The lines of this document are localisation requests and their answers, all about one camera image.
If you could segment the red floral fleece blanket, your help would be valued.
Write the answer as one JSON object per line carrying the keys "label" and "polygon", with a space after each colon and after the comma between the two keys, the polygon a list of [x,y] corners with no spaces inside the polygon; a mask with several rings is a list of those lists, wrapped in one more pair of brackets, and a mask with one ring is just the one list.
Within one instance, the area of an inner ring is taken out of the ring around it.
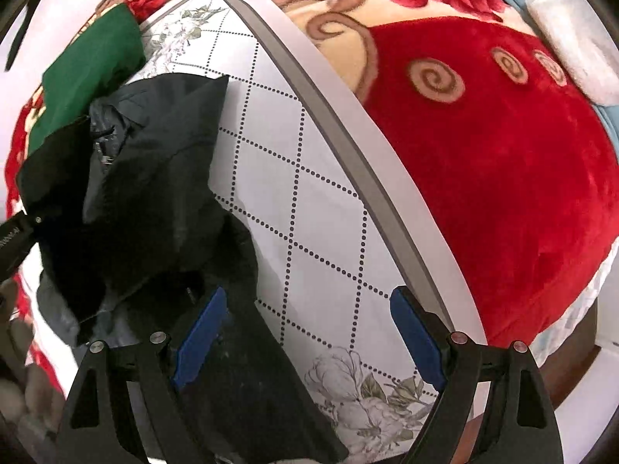
{"label": "red floral fleece blanket", "polygon": [[536,36],[447,17],[304,31],[402,158],[487,342],[546,359],[618,242],[618,162],[594,108]]}

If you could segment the green striped sweater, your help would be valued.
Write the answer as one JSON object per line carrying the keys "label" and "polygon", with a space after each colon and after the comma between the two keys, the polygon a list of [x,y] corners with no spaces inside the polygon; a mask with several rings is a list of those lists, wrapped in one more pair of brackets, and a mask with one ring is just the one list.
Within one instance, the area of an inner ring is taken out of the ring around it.
{"label": "green striped sweater", "polygon": [[144,66],[140,27],[125,3],[97,18],[43,73],[43,114],[34,123],[28,152],[47,136],[86,115],[94,99],[115,92]]}

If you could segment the black leather jacket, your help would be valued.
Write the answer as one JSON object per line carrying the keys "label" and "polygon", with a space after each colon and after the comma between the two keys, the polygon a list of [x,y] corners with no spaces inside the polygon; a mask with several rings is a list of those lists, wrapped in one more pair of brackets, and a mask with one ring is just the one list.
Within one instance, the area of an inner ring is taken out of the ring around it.
{"label": "black leather jacket", "polygon": [[38,303],[72,349],[162,331],[180,412],[235,463],[347,454],[256,307],[249,229],[209,186],[227,77],[166,73],[95,99],[17,178],[38,222]]}

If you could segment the white floral bed sheet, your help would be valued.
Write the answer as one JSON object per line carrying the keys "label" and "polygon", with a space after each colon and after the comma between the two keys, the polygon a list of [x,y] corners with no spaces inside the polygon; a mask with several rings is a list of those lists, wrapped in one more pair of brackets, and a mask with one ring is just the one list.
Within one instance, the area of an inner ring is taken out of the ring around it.
{"label": "white floral bed sheet", "polygon": [[78,35],[72,78],[137,41],[164,72],[227,74],[209,189],[250,230],[258,308],[349,461],[455,463],[479,413],[473,382],[432,387],[404,337],[420,315],[458,351],[485,340],[469,288],[402,158],[325,56],[289,0],[173,0],[115,38]]}

